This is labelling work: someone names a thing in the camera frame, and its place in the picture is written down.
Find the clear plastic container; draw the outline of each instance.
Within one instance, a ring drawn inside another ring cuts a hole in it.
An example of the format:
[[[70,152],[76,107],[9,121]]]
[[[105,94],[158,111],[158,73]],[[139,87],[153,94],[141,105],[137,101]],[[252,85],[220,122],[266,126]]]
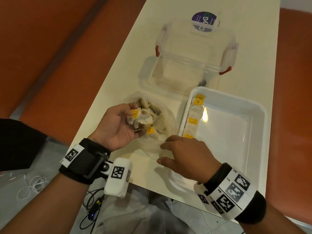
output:
[[[205,86],[212,76],[224,74],[235,64],[238,43],[231,30],[195,21],[173,19],[156,41],[156,85],[188,95]]]

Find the right hand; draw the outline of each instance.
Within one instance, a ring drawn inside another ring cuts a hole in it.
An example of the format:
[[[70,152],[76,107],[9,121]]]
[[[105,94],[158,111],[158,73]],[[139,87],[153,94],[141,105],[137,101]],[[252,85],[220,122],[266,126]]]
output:
[[[195,138],[172,135],[160,148],[170,150],[174,160],[160,157],[157,160],[158,164],[170,168],[187,179],[203,184],[208,182],[222,165],[213,157],[207,145]]]

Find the tabletop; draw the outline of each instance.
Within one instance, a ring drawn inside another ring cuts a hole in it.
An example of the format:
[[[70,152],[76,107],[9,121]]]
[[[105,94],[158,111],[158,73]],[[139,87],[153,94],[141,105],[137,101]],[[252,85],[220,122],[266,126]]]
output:
[[[207,86],[253,100],[266,109],[269,115],[264,141],[266,166],[263,172],[266,174],[279,6],[280,0],[147,0],[71,147],[95,130],[107,108],[123,103],[128,95],[136,91],[165,103],[179,125],[188,96],[159,88],[150,80],[158,60],[155,56],[155,41],[163,24],[171,19],[191,20],[197,12],[207,11],[219,15],[220,27],[233,30],[239,43],[232,71],[217,76]],[[137,149],[135,142],[113,152],[111,157],[126,157],[132,161],[131,183],[206,211],[195,193],[185,193],[174,188],[168,180],[168,169]],[[265,194],[266,176],[260,183],[259,191]]]

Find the left hand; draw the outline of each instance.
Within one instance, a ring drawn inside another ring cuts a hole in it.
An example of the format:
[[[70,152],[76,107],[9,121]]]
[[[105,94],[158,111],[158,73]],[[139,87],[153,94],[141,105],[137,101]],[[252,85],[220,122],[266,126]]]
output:
[[[146,130],[142,128],[141,131],[135,132],[134,126],[127,123],[127,116],[133,115],[131,109],[138,109],[138,105],[136,103],[119,104],[108,108],[96,130],[88,139],[113,152],[143,136]]]

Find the white tray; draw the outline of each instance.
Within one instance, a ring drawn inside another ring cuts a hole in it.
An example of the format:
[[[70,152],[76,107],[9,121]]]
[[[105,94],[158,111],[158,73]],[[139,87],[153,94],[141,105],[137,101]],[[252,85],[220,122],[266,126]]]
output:
[[[264,151],[264,130],[267,128],[267,112],[256,102],[225,94],[205,87],[192,90],[182,117],[178,135],[182,136],[192,98],[205,95],[205,111],[196,133],[196,139],[205,142],[217,160],[227,162],[244,173],[253,184],[264,186],[267,159]],[[185,192],[193,193],[195,181],[169,171],[172,185]]]

